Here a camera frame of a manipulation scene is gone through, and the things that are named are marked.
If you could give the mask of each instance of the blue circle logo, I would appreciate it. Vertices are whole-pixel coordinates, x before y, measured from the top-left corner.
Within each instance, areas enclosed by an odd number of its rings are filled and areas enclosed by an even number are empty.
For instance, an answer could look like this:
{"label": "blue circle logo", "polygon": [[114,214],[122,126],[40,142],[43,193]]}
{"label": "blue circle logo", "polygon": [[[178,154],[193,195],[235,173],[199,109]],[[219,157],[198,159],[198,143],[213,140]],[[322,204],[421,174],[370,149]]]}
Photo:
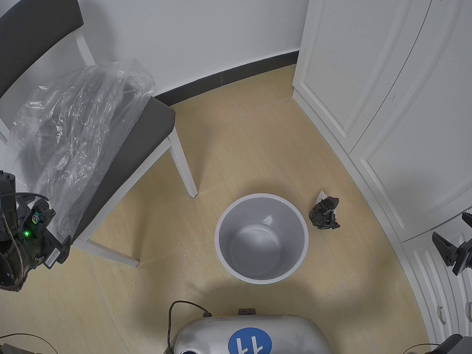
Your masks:
{"label": "blue circle logo", "polygon": [[229,354],[269,354],[272,340],[256,327],[245,327],[235,332],[228,341]]}

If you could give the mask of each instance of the wall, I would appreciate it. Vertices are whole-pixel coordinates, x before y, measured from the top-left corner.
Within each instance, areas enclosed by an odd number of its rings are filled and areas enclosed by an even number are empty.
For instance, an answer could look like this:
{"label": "wall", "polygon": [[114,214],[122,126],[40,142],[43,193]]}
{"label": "wall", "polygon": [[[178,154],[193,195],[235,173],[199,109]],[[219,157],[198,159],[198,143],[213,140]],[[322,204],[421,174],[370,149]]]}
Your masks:
{"label": "wall", "polygon": [[[18,1],[0,0],[0,15]],[[138,59],[154,76],[159,94],[224,69],[298,50],[308,0],[79,0],[79,4],[84,37],[95,60]],[[68,44],[60,46],[66,49]],[[9,98],[24,96],[28,86],[66,70],[63,53],[45,56],[43,64],[9,91]],[[83,65],[75,55],[68,55],[67,61],[72,69]],[[11,121],[10,111],[0,109],[0,116]]]}

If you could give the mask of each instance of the floor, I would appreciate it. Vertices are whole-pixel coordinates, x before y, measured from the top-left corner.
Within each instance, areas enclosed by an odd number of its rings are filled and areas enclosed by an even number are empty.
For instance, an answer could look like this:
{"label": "floor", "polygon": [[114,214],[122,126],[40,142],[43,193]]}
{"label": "floor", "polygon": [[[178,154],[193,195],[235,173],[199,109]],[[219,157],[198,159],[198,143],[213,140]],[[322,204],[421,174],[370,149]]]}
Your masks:
{"label": "floor", "polygon": [[[126,267],[72,248],[63,265],[30,272],[19,293],[2,292],[0,335],[29,332],[64,353],[162,353],[168,307],[185,299],[214,316],[312,319],[337,354],[401,354],[428,342],[406,276],[368,204],[333,151],[292,100],[295,66],[253,76],[173,106],[199,194],[188,196],[169,153],[126,195],[92,239],[138,258]],[[302,266],[272,285],[229,275],[214,250],[221,213],[269,192],[305,216],[323,189],[338,197],[336,230],[309,228]],[[173,332],[201,317],[174,309]],[[36,353],[37,339],[12,338]]]}

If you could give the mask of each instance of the transparent plastic sheet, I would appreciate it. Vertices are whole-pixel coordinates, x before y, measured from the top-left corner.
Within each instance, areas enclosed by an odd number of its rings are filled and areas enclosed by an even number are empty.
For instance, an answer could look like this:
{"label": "transparent plastic sheet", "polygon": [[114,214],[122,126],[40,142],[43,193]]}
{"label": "transparent plastic sheet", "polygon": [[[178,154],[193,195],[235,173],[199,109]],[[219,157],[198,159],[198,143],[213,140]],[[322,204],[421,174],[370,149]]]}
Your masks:
{"label": "transparent plastic sheet", "polygon": [[48,229],[74,236],[88,204],[154,91],[135,61],[99,64],[38,86],[10,130],[5,170],[17,191],[50,199]]}

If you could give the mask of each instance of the crumpled black plastic bag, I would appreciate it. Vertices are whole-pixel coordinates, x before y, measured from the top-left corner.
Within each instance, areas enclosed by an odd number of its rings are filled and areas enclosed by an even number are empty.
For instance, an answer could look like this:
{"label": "crumpled black plastic bag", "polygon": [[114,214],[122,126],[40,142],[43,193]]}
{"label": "crumpled black plastic bag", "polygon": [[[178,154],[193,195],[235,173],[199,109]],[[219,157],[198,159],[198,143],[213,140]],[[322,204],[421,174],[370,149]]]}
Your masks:
{"label": "crumpled black plastic bag", "polygon": [[310,220],[317,229],[335,229],[341,227],[336,222],[336,215],[334,209],[339,203],[339,198],[326,197],[310,211]]}

